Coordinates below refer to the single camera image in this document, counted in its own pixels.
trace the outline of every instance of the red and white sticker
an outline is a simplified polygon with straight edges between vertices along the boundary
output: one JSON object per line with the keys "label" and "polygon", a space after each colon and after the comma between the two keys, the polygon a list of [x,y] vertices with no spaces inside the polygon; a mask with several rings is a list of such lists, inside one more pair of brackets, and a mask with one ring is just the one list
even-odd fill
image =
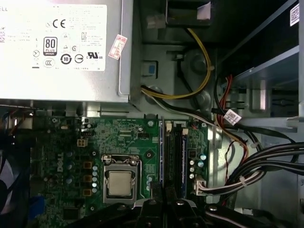
{"label": "red and white sticker", "polygon": [[109,57],[119,60],[120,55],[123,51],[124,45],[127,42],[127,39],[128,39],[127,37],[123,37],[122,35],[118,34],[113,43],[113,46],[111,47]]}

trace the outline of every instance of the power supply label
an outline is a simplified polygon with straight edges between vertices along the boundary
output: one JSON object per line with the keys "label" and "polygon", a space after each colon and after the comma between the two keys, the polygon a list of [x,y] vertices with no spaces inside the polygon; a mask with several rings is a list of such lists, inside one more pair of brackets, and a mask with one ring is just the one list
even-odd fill
{"label": "power supply label", "polygon": [[0,67],[105,71],[107,6],[0,4]]}

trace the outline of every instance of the white wire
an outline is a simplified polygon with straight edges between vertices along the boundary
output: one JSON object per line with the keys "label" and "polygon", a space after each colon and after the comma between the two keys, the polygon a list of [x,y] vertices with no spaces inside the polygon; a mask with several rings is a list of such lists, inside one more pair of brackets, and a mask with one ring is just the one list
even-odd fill
{"label": "white wire", "polygon": [[209,121],[201,118],[200,116],[198,115],[195,115],[195,114],[192,114],[192,113],[185,113],[185,112],[180,112],[180,111],[176,111],[176,110],[172,110],[172,109],[169,109],[167,107],[165,107],[163,104],[161,104],[158,100],[156,100],[153,96],[147,94],[145,91],[142,90],[142,93],[145,94],[146,96],[150,97],[151,99],[153,99],[153,101],[158,104],[162,109],[170,112],[170,113],[176,113],[176,114],[179,114],[179,115],[187,115],[187,116],[191,116],[191,117],[194,117],[194,118],[197,118],[198,120],[201,120],[202,122],[210,125],[210,126],[213,126],[213,127],[217,127],[214,123],[210,123]]}
{"label": "white wire", "polygon": [[238,185],[244,185],[244,183],[247,183],[248,181],[251,181],[252,179],[255,179],[259,175],[261,175],[261,172],[255,172],[250,177],[244,179],[243,181],[240,181],[240,182],[235,183],[235,184],[230,184],[230,185],[222,186],[222,187],[206,188],[206,187],[204,187],[202,185],[199,185],[199,189],[202,190],[202,191],[214,191],[214,190],[223,190],[223,189],[230,188],[230,187],[236,187]]}

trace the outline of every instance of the green circuit board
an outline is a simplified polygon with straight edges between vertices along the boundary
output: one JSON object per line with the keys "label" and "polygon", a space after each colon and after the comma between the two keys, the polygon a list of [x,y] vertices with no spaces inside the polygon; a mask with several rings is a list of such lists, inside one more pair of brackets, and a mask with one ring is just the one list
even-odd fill
{"label": "green circuit board", "polygon": [[39,227],[60,228],[109,204],[148,198],[159,179],[159,131],[155,119],[33,118],[32,195],[46,199]]}
{"label": "green circuit board", "polygon": [[197,121],[165,121],[165,177],[179,198],[191,199],[197,178],[208,179],[208,127]]}

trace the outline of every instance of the cable label tag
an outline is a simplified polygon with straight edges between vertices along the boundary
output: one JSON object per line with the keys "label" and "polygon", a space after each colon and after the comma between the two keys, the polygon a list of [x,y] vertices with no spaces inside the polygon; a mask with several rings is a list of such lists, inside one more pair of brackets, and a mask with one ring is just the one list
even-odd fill
{"label": "cable label tag", "polygon": [[126,42],[127,42],[127,38],[118,34],[114,43],[113,43],[113,45],[112,45],[112,47],[111,47],[109,57],[112,57],[114,59],[119,60],[120,55],[123,51],[123,48],[124,48],[124,45],[126,44]]}
{"label": "cable label tag", "polygon": [[290,27],[300,21],[300,4],[297,4],[290,10]]}
{"label": "cable label tag", "polygon": [[224,119],[227,120],[232,126],[234,126],[238,121],[242,119],[242,117],[229,109],[224,115]]}

